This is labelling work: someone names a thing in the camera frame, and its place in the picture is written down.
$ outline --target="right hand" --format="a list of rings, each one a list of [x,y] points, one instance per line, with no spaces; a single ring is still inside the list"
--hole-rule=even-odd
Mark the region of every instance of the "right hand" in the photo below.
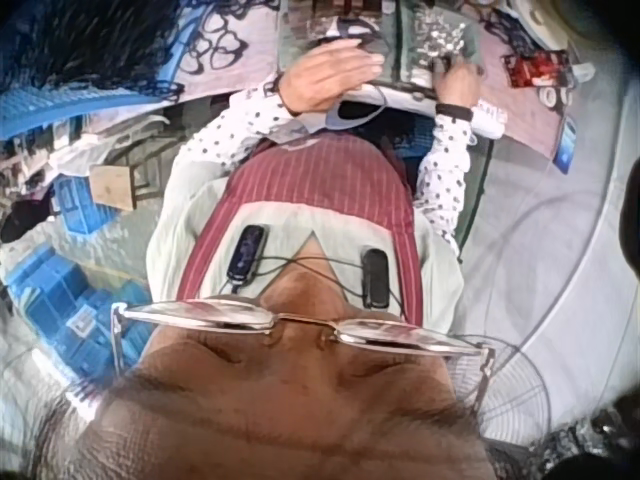
[[[435,80],[438,101],[473,108],[480,100],[480,84],[478,67],[457,57],[449,71]]]
[[[380,75],[384,57],[359,43],[343,39],[314,48],[284,73],[278,90],[291,114],[327,112],[343,94]]]

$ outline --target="white floor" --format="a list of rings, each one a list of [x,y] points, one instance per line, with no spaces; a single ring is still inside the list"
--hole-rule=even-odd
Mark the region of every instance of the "white floor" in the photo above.
[[[637,280],[618,242],[640,157],[640,82],[611,51],[583,53],[598,73],[569,110],[578,130],[569,175],[516,142],[497,144],[456,320],[458,331],[522,346],[547,384],[553,425],[640,383]]]

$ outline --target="cable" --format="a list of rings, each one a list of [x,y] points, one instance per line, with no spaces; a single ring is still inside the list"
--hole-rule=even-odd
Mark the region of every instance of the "cable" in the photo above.
[[[509,229],[513,228],[515,226],[515,224],[518,221],[518,218],[520,217],[520,211],[522,210],[522,207],[524,207],[527,202],[529,200],[531,200],[531,198],[533,198],[533,195],[535,195],[535,193],[538,191],[538,188],[540,188],[540,186],[542,185],[542,183],[544,182],[544,180],[547,178],[547,174],[549,173],[549,170],[551,169],[551,164],[552,162],[548,162],[546,168],[544,169],[544,172],[542,172],[542,174],[540,175],[540,180],[538,180],[538,183],[529,191],[529,193],[522,199],[522,202],[520,202],[520,205],[518,205],[518,208],[516,209],[516,213],[513,216],[513,219],[509,222]],[[489,300],[487,301],[487,308],[484,312],[484,321],[483,321],[483,327],[482,327],[482,334],[486,337],[487,336],[487,320],[489,319],[489,311],[491,309],[491,302],[493,301],[493,292],[495,290],[495,283],[496,283],[496,279],[498,277],[498,270],[500,269],[500,265],[502,265],[502,257],[504,256],[504,252],[507,250],[505,247],[507,246],[507,242],[509,241],[509,238],[511,237],[511,235],[507,235],[504,237],[504,239],[502,240],[502,248],[500,248],[500,253],[498,254],[498,258],[496,260],[496,266],[493,269],[493,278],[491,279],[491,290],[489,291]]]
[[[624,122],[626,121],[627,115],[629,114],[629,110],[630,110],[629,105],[630,105],[630,103],[632,103],[632,102],[624,102],[623,107],[622,107],[622,114],[620,115],[620,120],[618,122],[618,138],[617,138],[616,144],[615,144],[615,146],[613,148],[613,155],[614,155],[613,158],[614,158],[614,160],[613,160],[613,162],[611,162],[611,167],[609,169],[609,182],[607,184],[607,190],[605,192],[605,199],[604,199],[604,202],[602,204],[602,208],[600,209],[600,214],[599,214],[598,220],[596,221],[596,224],[595,224],[595,226],[593,228],[593,231],[591,233],[591,237],[589,238],[589,242],[587,243],[587,246],[585,247],[585,249],[584,249],[584,251],[582,253],[582,257],[580,258],[580,261],[579,261],[578,265],[571,272],[571,274],[569,276],[569,280],[565,284],[564,289],[560,292],[560,294],[556,297],[554,302],[549,306],[547,311],[542,315],[542,318],[540,319],[540,321],[531,329],[529,334],[525,337],[525,339],[520,344],[519,349],[522,350],[522,351],[524,351],[526,348],[528,348],[538,338],[538,335],[540,335],[540,332],[542,330],[544,330],[544,327],[546,327],[548,325],[548,323],[550,322],[551,318],[553,318],[555,313],[559,310],[560,305],[562,305],[564,303],[564,299],[567,298],[567,296],[571,292],[571,289],[575,285],[578,276],[580,275],[580,273],[584,269],[587,257],[589,257],[591,251],[593,250],[593,246],[595,245],[596,238],[598,237],[598,234],[600,233],[600,230],[602,229],[602,225],[604,224],[604,220],[605,220],[605,217],[606,217],[606,213],[607,213],[609,204],[611,203],[611,197],[613,195],[613,184],[615,183],[615,178],[614,178],[613,173],[615,171],[615,166],[618,163],[619,152],[621,151],[621,149],[618,148],[618,146],[620,145],[620,142],[621,142],[621,139],[622,139],[623,129],[620,128],[620,127],[622,125],[624,125]],[[505,360],[505,362],[503,363],[502,367],[497,369],[494,372],[494,375],[496,375],[500,370],[502,370],[506,365],[508,365],[511,362],[512,359],[513,359],[513,355],[508,357]]]
[[[354,295],[354,296],[356,296],[358,298],[362,298],[362,292],[358,293],[358,292],[355,292],[355,291],[345,287],[338,280],[336,280],[334,278],[331,278],[330,276],[325,275],[324,273],[318,272],[317,270],[315,270],[315,269],[303,264],[302,261],[303,260],[326,260],[328,262],[333,262],[333,263],[337,263],[337,264],[340,264],[340,265],[348,265],[348,266],[359,268],[359,269],[362,270],[362,266],[358,265],[356,263],[346,262],[344,260],[336,260],[336,259],[327,258],[327,257],[300,257],[300,258],[296,258],[296,259],[291,259],[291,258],[286,258],[286,257],[274,257],[274,256],[271,256],[271,257],[260,257],[258,260],[281,260],[283,262],[283,264],[279,265],[279,266],[277,266],[275,268],[272,268],[271,270],[267,270],[266,272],[256,273],[256,277],[269,275],[270,273],[273,273],[273,272],[275,272],[277,270],[280,270],[280,269],[286,267],[287,265],[295,263],[298,266],[300,266],[300,267],[302,267],[302,268],[304,268],[306,270],[309,270],[310,272],[313,272],[316,275],[318,275],[318,276],[320,276],[320,277],[322,277],[322,278],[324,278],[326,280],[329,280],[330,282],[335,283],[340,288],[342,288],[344,291],[349,292],[351,295]],[[400,301],[398,296],[396,296],[396,294],[393,293],[393,291],[391,289],[389,289],[389,295],[391,295],[391,297],[396,302],[398,307],[400,307],[401,316],[402,316],[402,318],[404,318],[406,320],[407,319],[407,313],[406,313],[406,311],[404,309],[404,304],[402,303],[402,301]]]

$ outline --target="black wristband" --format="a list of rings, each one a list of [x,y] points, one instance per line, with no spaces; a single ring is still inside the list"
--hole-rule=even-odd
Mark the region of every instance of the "black wristband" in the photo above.
[[[448,103],[436,104],[436,115],[446,115],[447,117],[457,118],[465,122],[473,120],[473,110],[460,105],[449,105]]]
[[[278,73],[278,75],[276,75],[276,78],[274,78],[271,82],[267,82],[264,84],[263,93],[265,97],[271,97],[278,93],[281,78],[282,73]]]

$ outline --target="eyeglass frame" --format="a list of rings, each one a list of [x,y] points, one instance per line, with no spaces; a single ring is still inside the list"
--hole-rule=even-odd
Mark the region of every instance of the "eyeglass frame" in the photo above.
[[[226,297],[225,298],[210,297],[206,299],[194,299],[192,301],[202,302],[202,301],[212,301],[212,300],[213,301],[218,300],[223,302],[230,301]],[[255,308],[259,308],[265,312],[268,312],[262,307],[254,305],[250,300],[251,299],[248,299],[248,298],[247,299],[242,298],[242,301],[238,299],[234,299],[231,301],[237,304],[245,305],[245,306],[251,305]],[[189,300],[183,300],[183,301],[177,301],[177,302],[160,302],[160,303],[189,303]],[[144,308],[145,306],[150,306],[150,305],[154,305],[154,304],[152,303],[148,305],[135,306],[133,308]],[[215,321],[215,320],[206,321],[202,319],[189,319],[186,317],[173,315],[173,314],[162,314],[163,318],[151,318],[154,315],[158,315],[158,313],[147,313],[147,315],[143,315],[143,313],[144,312],[140,312],[138,310],[129,310],[129,305],[125,302],[116,302],[111,305],[111,347],[113,351],[113,361],[114,361],[116,378],[120,377],[125,371],[124,353],[122,349],[122,334],[124,332],[124,329],[126,328],[126,324],[130,321],[139,321],[139,322],[151,323],[158,326],[168,326],[168,327],[184,328],[187,330],[199,330],[199,331],[208,331],[208,332],[223,333],[223,334],[269,335],[274,331],[279,321],[285,320],[290,322],[302,323],[306,325],[316,325],[316,326],[325,327],[325,328],[332,328],[333,329],[332,338],[335,341],[343,345],[352,346],[355,348],[377,350],[377,351],[382,351],[386,353],[395,352],[395,353],[402,353],[405,355],[420,355],[420,356],[439,356],[439,357],[480,356],[481,357],[480,373],[482,374],[482,379],[478,384],[478,387],[476,389],[477,391],[476,398],[474,399],[473,404],[471,406],[471,412],[473,415],[477,415],[478,412],[480,411],[482,401],[484,400],[484,397],[486,396],[487,390],[489,388],[491,375],[493,373],[493,365],[495,363],[495,358],[496,358],[495,349],[492,347],[489,347],[488,345],[473,344],[473,343],[467,342],[466,340],[459,339],[457,337],[453,337],[453,336],[449,337],[448,335],[446,336],[451,338],[452,340],[467,343],[469,347],[462,348],[462,347],[456,347],[453,345],[451,346],[429,345],[429,346],[420,346],[420,348],[418,348],[417,345],[414,345],[414,349],[411,349],[412,351],[407,352],[406,349],[403,349],[400,346],[400,342],[398,341],[398,347],[395,350],[393,349],[393,347],[390,347],[388,345],[379,345],[378,348],[371,348],[371,346],[375,345],[376,342],[383,342],[383,341],[380,339],[373,339],[373,338],[369,338],[369,339],[356,338],[344,333],[341,335],[340,323],[342,323],[342,321],[341,322],[324,321],[324,320],[314,319],[311,317],[289,314],[289,313],[279,314],[279,313],[268,312],[271,315],[270,323],[268,324],[268,326],[265,326],[265,324],[263,324],[262,326],[255,326],[255,325],[247,325],[247,324],[240,324],[240,323],[234,323],[234,322],[225,323],[225,322]],[[190,325],[185,325],[185,320],[188,320],[188,323],[190,323]],[[427,335],[432,335],[434,333],[426,328],[416,327],[414,325],[408,325],[403,322],[392,322],[389,320],[378,320],[378,319],[367,319],[367,318],[358,318],[358,319],[352,319],[352,320],[368,321],[368,322],[374,322],[377,324],[407,325],[411,329],[420,329],[423,332],[425,332]],[[392,340],[386,340],[384,341],[384,343],[388,344],[391,341]]]

